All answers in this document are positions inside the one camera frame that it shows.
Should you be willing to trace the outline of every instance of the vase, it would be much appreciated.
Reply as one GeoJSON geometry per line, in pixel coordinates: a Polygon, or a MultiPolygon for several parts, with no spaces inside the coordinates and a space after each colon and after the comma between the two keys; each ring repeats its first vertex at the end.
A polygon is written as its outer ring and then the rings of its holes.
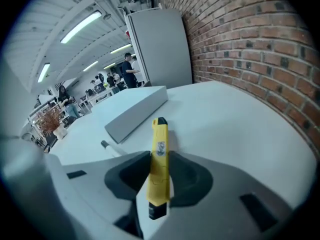
{"type": "Polygon", "coordinates": [[[62,124],[60,124],[59,127],[53,131],[53,134],[57,137],[58,140],[62,140],[64,136],[67,135],[67,133],[67,130],[62,124]]]}

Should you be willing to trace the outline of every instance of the white foam block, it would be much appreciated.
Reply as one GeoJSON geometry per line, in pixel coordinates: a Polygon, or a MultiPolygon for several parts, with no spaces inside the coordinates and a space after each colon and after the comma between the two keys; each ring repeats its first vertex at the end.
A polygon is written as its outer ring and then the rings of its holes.
{"type": "Polygon", "coordinates": [[[165,86],[125,89],[95,105],[92,114],[120,143],[167,100],[165,86]]]}

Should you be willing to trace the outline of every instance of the fluorescent light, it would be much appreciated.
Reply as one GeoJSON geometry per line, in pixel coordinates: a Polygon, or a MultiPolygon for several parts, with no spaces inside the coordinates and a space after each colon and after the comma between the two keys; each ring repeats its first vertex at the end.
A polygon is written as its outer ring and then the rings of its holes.
{"type": "Polygon", "coordinates": [[[62,44],[66,44],[76,33],[82,30],[86,25],[90,24],[94,20],[98,19],[101,16],[100,11],[96,11],[86,17],[83,21],[81,21],[78,25],[76,25],[66,36],[60,41],[62,44]]]}
{"type": "Polygon", "coordinates": [[[97,64],[98,61],[95,61],[94,63],[90,64],[89,66],[87,66],[83,71],[87,71],[88,69],[90,69],[93,65],[97,64]]]}
{"type": "Polygon", "coordinates": [[[108,68],[111,68],[113,65],[116,65],[116,63],[112,63],[112,64],[110,64],[109,66],[104,67],[103,69],[106,70],[106,69],[108,69],[108,68]]]}
{"type": "Polygon", "coordinates": [[[110,53],[111,53],[111,54],[114,54],[114,53],[119,52],[119,51],[121,51],[122,49],[128,48],[128,47],[130,47],[130,46],[131,46],[131,44],[127,44],[127,45],[125,45],[125,46],[122,46],[122,47],[120,47],[120,48],[118,48],[118,49],[113,50],[113,51],[110,52],[110,53]]]}
{"type": "Polygon", "coordinates": [[[41,74],[38,79],[38,83],[42,82],[42,80],[45,78],[49,67],[50,67],[50,63],[44,64],[43,69],[42,69],[41,74]]]}

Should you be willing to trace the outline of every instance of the black t-shirt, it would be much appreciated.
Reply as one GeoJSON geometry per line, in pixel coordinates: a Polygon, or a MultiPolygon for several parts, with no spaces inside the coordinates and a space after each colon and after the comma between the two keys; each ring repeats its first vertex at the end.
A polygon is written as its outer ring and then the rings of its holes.
{"type": "Polygon", "coordinates": [[[110,87],[114,87],[115,86],[115,79],[113,76],[108,76],[106,81],[108,82],[110,87]]]}
{"type": "Polygon", "coordinates": [[[133,73],[127,73],[126,70],[133,70],[133,68],[132,68],[130,62],[125,60],[122,63],[122,74],[123,74],[123,77],[124,78],[132,78],[132,79],[134,79],[135,75],[133,73]]]}
{"type": "MultiPolygon", "coordinates": [[[[64,102],[65,99],[70,99],[70,96],[66,92],[64,94],[62,94],[62,96],[59,96],[58,101],[64,102]]],[[[66,103],[64,103],[64,106],[66,107],[69,104],[71,104],[71,101],[67,101],[66,103]]]]}

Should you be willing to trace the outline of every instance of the sticker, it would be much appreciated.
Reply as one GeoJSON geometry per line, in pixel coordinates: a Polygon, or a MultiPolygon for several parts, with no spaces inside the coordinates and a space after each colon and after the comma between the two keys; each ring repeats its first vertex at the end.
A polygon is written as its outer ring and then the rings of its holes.
{"type": "Polygon", "coordinates": [[[164,141],[159,141],[156,143],[155,153],[159,157],[166,155],[166,143],[164,141]]]}

